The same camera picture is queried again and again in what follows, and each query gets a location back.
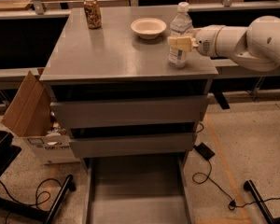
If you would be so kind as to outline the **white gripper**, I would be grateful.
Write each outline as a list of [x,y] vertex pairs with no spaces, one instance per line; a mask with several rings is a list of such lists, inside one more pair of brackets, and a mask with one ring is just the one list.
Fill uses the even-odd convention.
[[186,36],[169,36],[167,41],[171,48],[192,52],[198,47],[197,50],[202,56],[216,58],[217,37],[222,29],[223,25],[191,28]]

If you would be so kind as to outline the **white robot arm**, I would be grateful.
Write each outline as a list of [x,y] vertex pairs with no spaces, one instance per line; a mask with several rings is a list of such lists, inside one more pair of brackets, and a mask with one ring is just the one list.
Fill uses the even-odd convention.
[[259,72],[280,66],[280,18],[262,16],[247,27],[209,25],[167,38],[171,48],[202,56],[228,58],[238,65]]

